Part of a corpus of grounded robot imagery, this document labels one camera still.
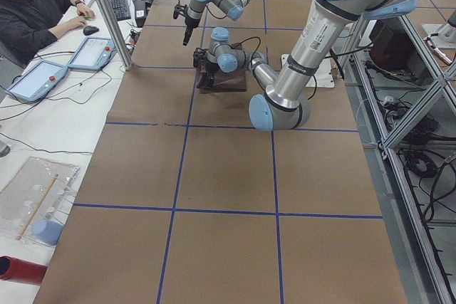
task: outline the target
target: white desk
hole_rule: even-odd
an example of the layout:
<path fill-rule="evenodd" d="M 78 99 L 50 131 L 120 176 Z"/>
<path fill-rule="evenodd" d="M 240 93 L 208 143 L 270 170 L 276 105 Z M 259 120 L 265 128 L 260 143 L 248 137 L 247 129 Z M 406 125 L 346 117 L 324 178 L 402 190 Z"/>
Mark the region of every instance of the white desk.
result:
<path fill-rule="evenodd" d="M 98 17 L 89 21 L 89 25 L 100 28 L 100 31 L 93 34 L 93 37 L 110 37 L 103 18 L 100 15 L 96 4 L 92 6 Z M 76 9 L 71 7 L 62 21 L 66 21 L 76 16 Z M 119 22 L 120 30 L 127 38 L 130 33 L 132 20 Z M 85 38 L 82 29 L 71 31 L 59 41 L 43 49 L 38 54 L 55 53 L 58 51 L 75 51 Z M 66 64 L 71 55 L 46 56 L 44 59 Z M 28 68 L 37 63 L 36 59 L 30 63 Z M 93 152 L 105 124 L 106 114 L 108 113 L 115 94 L 118 91 L 123 77 L 124 68 L 118 55 L 104 68 L 112 80 L 96 92 L 96 94 L 84 105 L 76 104 L 70 100 L 50 101 L 43 100 L 32 110 L 15 117 L 14 119 L 1 121 L 0 132 L 5 135 L 24 141 L 35 148 L 46 150 L 66 150 L 66 151 L 88 151 Z M 59 93 L 62 90 L 79 84 L 70 90 L 61 93 L 56 98 L 72 98 L 79 102 L 85 101 L 93 91 L 101 85 L 107 83 L 110 78 L 104 73 L 99 72 L 90 80 L 84 80 L 93 73 L 70 71 L 48 96 Z M 0 104 L 0 119 L 10 117 L 23 112 L 31 105 L 21 105 L 13 108 L 2 108 L 8 105 L 15 105 L 17 101 L 6 96 Z M 0 158 L 0 189 L 3 189 L 9 180 L 14 177 L 22 164 L 30 157 L 42 157 L 77 165 L 81 168 L 76 177 L 72 188 L 77 190 L 81 185 L 84 174 L 86 173 L 90 155 L 83 154 L 49 154 L 47 152 L 36 152 L 25 145 L 6 139 L 1 136 L 6 144 L 11 148 L 10 153 Z M 21 258 L 27 261 L 47 265 L 51 260 L 54 248 L 39 246 L 31 243 L 13 241 L 0 233 L 0 254 Z M 2 303 L 27 304 L 32 303 L 39 287 L 34 285 L 23 285 L 9 281 L 0 281 L 0 298 Z"/>

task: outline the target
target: black mouse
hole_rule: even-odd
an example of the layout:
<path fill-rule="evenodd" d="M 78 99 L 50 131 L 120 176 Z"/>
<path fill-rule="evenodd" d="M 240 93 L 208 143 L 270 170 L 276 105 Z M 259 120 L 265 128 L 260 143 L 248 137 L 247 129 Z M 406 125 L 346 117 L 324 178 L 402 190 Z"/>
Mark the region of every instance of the black mouse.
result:
<path fill-rule="evenodd" d="M 92 33 L 99 32 L 99 30 L 96 26 L 87 25 L 84 27 L 83 33 L 86 36 L 90 36 Z"/>

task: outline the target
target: wooden stick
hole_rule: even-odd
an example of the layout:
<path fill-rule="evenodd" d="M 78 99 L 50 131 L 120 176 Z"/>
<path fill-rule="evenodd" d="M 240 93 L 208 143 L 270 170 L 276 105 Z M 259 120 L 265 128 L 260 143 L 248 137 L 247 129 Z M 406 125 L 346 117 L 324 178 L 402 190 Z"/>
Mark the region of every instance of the wooden stick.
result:
<path fill-rule="evenodd" d="M 31 223 L 31 220 L 33 220 L 33 218 L 35 217 L 36 215 L 36 212 L 38 211 L 38 209 L 40 209 L 40 206 L 43 204 L 44 202 L 44 199 L 46 198 L 46 196 L 48 196 L 52 186 L 54 185 L 54 183 L 56 182 L 58 178 L 58 174 L 55 174 L 54 175 L 54 178 L 52 179 L 52 182 L 48 185 L 48 187 L 46 188 L 46 190 L 44 191 L 44 194 L 43 196 L 40 198 L 39 202 L 35 205 L 35 208 L 33 208 L 33 211 L 30 215 L 30 217 L 28 218 L 26 224 L 24 227 L 22 227 L 21 231 L 18 233 L 18 235 L 16 236 L 16 240 L 21 240 L 22 239 L 22 236 L 23 234 L 26 232 L 27 230 L 27 227 L 30 226 L 30 223 Z"/>

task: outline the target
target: person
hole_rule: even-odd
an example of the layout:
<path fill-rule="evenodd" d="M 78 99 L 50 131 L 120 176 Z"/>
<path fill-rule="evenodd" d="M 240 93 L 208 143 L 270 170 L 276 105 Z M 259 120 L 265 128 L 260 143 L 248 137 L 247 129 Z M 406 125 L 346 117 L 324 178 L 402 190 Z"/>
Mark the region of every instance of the person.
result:
<path fill-rule="evenodd" d="M 59 23 L 71 6 L 77 16 Z M 0 41 L 25 67 L 39 50 L 94 17 L 84 0 L 0 0 Z"/>

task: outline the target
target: blue cup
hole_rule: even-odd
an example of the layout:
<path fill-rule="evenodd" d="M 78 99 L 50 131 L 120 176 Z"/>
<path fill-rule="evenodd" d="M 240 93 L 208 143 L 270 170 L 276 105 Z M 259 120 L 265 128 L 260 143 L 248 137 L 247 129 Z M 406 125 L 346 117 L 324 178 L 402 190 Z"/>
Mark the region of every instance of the blue cup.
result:
<path fill-rule="evenodd" d="M 51 246 L 57 244 L 62 230 L 63 226 L 61 224 L 45 219 L 36 222 L 31 227 L 31 232 L 34 236 Z"/>

